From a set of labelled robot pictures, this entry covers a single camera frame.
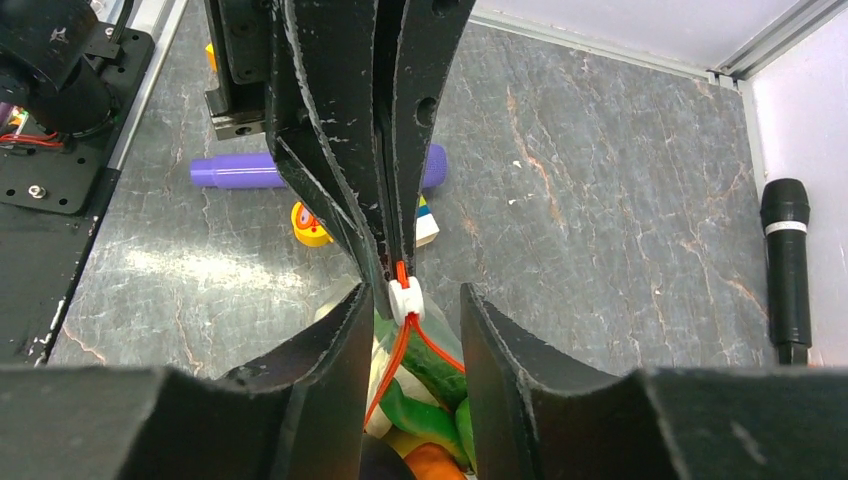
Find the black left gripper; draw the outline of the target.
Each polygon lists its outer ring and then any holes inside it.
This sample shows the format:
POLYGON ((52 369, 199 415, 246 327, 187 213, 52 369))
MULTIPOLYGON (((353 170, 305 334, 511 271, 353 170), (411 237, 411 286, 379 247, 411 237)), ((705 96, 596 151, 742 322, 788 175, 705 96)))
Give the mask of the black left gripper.
POLYGON ((205 99, 216 137, 267 138, 283 178, 351 255, 375 309, 391 317, 394 268, 415 270, 424 163, 475 3, 204 6, 217 78, 205 99))

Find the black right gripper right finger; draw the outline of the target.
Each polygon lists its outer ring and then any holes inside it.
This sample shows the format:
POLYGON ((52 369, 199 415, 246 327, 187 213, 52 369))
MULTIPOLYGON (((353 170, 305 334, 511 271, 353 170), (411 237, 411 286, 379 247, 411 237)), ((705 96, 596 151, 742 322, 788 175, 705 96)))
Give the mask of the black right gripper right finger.
POLYGON ((843 479, 847 373, 641 367, 615 376, 460 290, 481 479, 843 479))

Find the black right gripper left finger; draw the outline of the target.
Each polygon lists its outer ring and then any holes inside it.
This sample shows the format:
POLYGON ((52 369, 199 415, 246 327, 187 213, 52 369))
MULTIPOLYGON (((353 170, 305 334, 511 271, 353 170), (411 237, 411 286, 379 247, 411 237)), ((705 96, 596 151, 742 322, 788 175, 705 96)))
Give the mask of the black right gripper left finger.
POLYGON ((373 334, 360 284, 217 380, 171 367, 5 368, 5 479, 355 479, 373 334))

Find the green cucumber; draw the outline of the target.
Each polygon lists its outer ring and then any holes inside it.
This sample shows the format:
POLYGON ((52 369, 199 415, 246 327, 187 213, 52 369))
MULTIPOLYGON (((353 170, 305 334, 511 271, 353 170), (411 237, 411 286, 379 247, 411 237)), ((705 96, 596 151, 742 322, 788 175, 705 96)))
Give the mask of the green cucumber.
POLYGON ((465 374, 432 351, 416 331, 409 333, 402 365, 450 411, 468 397, 465 374))

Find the green white cabbage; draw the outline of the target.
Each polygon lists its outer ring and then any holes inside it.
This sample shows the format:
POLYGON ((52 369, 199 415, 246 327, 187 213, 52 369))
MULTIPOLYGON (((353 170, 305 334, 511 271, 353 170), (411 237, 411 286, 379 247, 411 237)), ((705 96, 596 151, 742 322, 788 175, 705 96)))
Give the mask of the green white cabbage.
MULTIPOLYGON (((421 320, 419 326, 412 327, 409 333, 411 331, 416 331, 432 351, 465 374, 460 339, 440 310, 421 320)), ((448 410, 406 370, 402 365, 404 355, 369 417, 366 430, 381 436, 394 427, 425 442, 442 446, 453 456, 460 469, 474 471, 477 458, 469 397, 454 411, 448 410)))

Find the clear zip top bag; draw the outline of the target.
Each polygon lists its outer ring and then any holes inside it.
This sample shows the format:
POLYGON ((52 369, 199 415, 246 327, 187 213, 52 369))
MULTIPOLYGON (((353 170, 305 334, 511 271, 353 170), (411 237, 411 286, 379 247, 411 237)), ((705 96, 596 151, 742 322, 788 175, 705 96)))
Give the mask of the clear zip top bag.
POLYGON ((406 350, 393 379, 374 403, 391 364, 398 326, 374 313, 374 336, 365 432, 406 456, 424 444, 446 450, 466 474, 476 470, 468 387, 461 342, 428 294, 424 318, 408 330, 406 350))

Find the orange fruit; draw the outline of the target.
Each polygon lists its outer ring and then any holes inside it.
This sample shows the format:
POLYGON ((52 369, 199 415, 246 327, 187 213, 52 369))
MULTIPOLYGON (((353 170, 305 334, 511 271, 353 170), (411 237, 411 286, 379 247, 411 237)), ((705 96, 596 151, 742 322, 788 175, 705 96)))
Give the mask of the orange fruit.
POLYGON ((404 456, 405 464, 417 480, 466 480, 453 456, 435 443, 419 445, 404 456))

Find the purple eggplant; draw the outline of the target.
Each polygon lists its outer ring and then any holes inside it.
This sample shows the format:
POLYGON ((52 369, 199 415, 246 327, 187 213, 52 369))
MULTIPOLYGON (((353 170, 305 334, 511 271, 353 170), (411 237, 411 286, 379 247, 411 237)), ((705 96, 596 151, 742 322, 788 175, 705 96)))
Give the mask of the purple eggplant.
POLYGON ((364 433, 361 442, 360 480, 415 480, 402 457, 382 439, 364 433))

